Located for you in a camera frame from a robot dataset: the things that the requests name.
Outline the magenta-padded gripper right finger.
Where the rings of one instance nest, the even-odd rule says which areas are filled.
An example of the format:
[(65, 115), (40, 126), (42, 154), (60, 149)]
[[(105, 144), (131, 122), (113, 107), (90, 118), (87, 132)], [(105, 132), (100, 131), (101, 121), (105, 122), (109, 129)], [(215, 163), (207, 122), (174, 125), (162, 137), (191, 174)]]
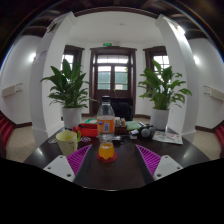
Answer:
[(142, 159), (155, 181), (182, 169), (182, 166), (168, 155), (159, 156), (153, 151), (137, 145)]

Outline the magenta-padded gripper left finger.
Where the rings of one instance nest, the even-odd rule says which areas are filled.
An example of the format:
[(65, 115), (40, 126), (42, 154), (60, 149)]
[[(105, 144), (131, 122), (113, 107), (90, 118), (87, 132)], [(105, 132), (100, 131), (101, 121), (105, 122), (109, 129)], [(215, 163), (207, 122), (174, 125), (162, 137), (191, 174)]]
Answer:
[(50, 162), (44, 170), (67, 181), (73, 182), (91, 148), (92, 145), (89, 144), (68, 156), (59, 155)]

